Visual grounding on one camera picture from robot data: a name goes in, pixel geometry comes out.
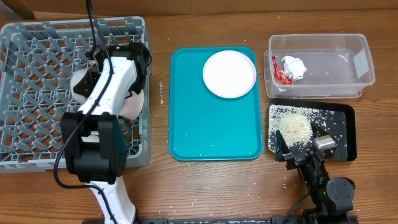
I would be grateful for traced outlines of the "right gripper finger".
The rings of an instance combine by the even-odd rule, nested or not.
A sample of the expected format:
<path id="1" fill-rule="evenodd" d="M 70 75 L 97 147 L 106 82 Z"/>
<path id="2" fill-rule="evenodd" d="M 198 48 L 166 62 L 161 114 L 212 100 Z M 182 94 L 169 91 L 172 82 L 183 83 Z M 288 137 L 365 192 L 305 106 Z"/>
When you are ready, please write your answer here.
<path id="1" fill-rule="evenodd" d="M 314 139 L 320 136 L 326 136 L 329 135 L 325 130 L 323 130 L 319 125 L 317 125 L 314 122 L 311 122 L 311 127 L 312 127 L 312 132 L 313 132 L 313 137 Z"/>
<path id="2" fill-rule="evenodd" d="M 285 155 L 290 154 L 290 150 L 279 130 L 276 131 L 276 140 L 275 160 L 285 161 Z"/>

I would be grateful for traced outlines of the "pile of rice grains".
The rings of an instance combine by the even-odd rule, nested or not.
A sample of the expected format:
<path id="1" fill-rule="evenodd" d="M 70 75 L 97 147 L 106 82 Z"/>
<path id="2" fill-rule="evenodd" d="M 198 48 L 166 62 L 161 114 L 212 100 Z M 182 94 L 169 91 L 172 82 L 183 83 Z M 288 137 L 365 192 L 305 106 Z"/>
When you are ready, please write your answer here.
<path id="1" fill-rule="evenodd" d="M 316 123 L 337 141 L 345 142 L 346 115 L 341 111 L 270 105 L 268 150 L 276 150 L 276 131 L 282 134 L 291 150 L 303 150 L 313 141 L 311 122 Z"/>

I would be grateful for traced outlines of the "small white round plate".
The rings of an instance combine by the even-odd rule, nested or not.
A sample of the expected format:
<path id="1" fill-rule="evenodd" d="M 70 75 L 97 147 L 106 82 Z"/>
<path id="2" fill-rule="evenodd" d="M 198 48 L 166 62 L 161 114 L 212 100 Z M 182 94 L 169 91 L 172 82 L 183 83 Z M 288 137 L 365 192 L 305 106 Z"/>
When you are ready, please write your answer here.
<path id="1" fill-rule="evenodd" d="M 144 105 L 144 90 L 141 90 L 139 94 L 135 91 L 131 91 L 130 94 L 124 99 L 124 104 L 120 110 L 119 116 L 134 120 L 136 119 L 142 107 Z"/>

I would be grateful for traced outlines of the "red food wrapper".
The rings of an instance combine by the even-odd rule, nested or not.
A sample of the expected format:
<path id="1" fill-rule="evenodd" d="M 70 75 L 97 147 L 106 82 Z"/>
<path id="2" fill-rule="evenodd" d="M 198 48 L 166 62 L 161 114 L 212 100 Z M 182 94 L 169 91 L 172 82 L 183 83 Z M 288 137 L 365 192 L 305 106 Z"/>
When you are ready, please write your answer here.
<path id="1" fill-rule="evenodd" d="M 278 84 L 281 85 L 292 85 L 293 79 L 288 76 L 277 64 L 276 57 L 272 57 L 272 65 L 274 68 L 274 78 Z"/>

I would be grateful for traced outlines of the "white paper napkin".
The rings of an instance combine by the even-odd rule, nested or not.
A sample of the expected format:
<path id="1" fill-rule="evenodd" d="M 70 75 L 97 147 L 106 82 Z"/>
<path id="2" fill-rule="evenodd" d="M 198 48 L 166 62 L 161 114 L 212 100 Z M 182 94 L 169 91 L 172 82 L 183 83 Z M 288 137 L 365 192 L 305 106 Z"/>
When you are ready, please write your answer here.
<path id="1" fill-rule="evenodd" d="M 284 72 L 291 78 L 294 82 L 297 80 L 301 80 L 303 75 L 307 71 L 303 61 L 299 58 L 295 58 L 289 55 L 286 55 L 282 58 Z"/>

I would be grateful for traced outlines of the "grey metal bowl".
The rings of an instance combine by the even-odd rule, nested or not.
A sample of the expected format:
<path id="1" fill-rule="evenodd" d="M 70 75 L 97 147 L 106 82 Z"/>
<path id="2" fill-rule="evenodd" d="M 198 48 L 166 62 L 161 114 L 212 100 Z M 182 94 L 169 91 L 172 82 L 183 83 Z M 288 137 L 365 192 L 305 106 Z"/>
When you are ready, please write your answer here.
<path id="1" fill-rule="evenodd" d="M 70 80 L 70 90 L 73 99 L 83 104 L 93 91 L 93 81 L 88 68 L 77 70 Z"/>

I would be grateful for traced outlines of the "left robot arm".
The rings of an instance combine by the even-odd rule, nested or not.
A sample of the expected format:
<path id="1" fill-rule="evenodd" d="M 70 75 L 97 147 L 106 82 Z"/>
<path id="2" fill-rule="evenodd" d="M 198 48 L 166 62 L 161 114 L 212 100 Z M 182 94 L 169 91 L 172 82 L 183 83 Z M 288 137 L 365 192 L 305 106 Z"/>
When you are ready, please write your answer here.
<path id="1" fill-rule="evenodd" d="M 77 70 L 70 80 L 78 111 L 65 112 L 60 121 L 67 171 L 80 184 L 67 185 L 58 177 L 60 159 L 53 176 L 65 189 L 91 189 L 104 213 L 105 223 L 140 223 L 137 209 L 123 181 L 127 146 L 119 118 L 134 120 L 144 106 L 144 87 L 152 57 L 138 42 L 110 45 L 93 56 L 93 63 Z"/>

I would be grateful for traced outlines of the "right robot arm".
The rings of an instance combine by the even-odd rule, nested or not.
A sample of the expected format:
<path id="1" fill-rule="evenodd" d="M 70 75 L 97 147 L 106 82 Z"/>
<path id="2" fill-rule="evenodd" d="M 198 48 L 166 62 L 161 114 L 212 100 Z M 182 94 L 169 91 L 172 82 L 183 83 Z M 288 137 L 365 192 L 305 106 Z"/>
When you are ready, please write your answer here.
<path id="1" fill-rule="evenodd" d="M 296 169 L 305 182 L 308 192 L 302 196 L 284 217 L 273 216 L 272 222 L 354 224 L 357 216 L 353 210 L 355 183 L 346 177 L 330 178 L 325 161 L 334 156 L 336 140 L 317 124 L 310 123 L 313 144 L 302 152 L 293 153 L 283 135 L 276 131 L 276 154 L 278 162 L 286 162 L 288 170 Z"/>

